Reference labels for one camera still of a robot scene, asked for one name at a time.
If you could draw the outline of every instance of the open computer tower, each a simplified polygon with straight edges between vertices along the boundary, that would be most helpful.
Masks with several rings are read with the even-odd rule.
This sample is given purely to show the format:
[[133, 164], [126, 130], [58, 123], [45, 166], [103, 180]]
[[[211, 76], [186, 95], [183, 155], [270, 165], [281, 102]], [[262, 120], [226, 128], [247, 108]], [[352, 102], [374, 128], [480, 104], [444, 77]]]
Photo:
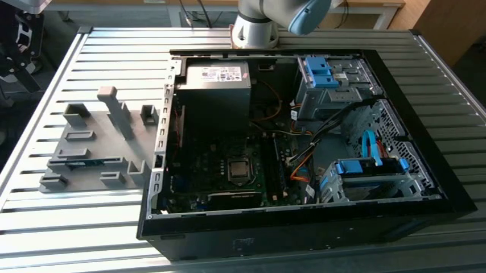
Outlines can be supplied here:
[[396, 241], [477, 208], [376, 51], [171, 51], [138, 238], [170, 260]]

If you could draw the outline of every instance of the circuit board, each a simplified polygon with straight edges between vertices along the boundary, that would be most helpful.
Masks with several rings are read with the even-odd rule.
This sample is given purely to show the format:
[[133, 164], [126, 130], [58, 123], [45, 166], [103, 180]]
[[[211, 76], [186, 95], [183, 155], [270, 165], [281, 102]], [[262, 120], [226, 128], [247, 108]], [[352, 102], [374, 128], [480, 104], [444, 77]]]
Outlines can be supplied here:
[[[297, 140], [293, 136], [273, 136], [271, 148], [278, 156], [273, 160], [284, 166], [293, 155]], [[173, 176], [169, 208], [171, 213], [207, 210], [209, 196], [226, 193], [259, 193], [261, 207], [296, 205], [301, 203], [300, 186], [286, 179], [290, 171], [282, 170], [282, 195], [269, 194], [270, 170], [263, 161], [262, 136], [225, 136], [211, 139], [189, 139], [182, 165], [186, 171]]]

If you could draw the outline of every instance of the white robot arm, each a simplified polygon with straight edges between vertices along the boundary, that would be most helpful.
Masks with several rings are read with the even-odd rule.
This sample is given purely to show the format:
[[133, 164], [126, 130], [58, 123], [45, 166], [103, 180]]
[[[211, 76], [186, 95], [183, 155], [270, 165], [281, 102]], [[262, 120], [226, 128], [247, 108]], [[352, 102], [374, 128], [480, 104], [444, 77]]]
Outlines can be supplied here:
[[322, 22], [333, 0], [241, 0], [231, 31], [238, 48], [273, 48], [278, 25], [296, 35], [309, 34]]

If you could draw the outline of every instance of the power supply label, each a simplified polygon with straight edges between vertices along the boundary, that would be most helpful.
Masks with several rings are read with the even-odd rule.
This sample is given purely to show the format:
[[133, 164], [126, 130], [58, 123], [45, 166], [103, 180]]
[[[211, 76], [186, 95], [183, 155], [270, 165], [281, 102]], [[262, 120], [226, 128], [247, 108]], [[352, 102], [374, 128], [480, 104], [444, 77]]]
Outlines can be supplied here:
[[203, 67], [202, 80], [205, 82], [242, 81], [241, 67]]

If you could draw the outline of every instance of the aluminum work table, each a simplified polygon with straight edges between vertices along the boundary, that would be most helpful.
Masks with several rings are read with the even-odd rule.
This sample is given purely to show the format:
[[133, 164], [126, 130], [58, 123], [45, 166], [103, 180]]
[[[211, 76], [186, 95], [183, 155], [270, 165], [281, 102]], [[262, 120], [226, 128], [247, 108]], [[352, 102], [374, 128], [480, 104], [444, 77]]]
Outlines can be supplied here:
[[70, 102], [106, 110], [99, 86], [130, 109], [158, 104], [170, 49], [230, 48], [227, 29], [94, 28], [79, 33], [0, 175], [0, 268], [10, 272], [484, 272], [486, 111], [409, 31], [281, 33], [282, 48], [378, 50], [478, 211], [386, 245], [170, 263], [135, 238], [142, 190], [43, 194]]

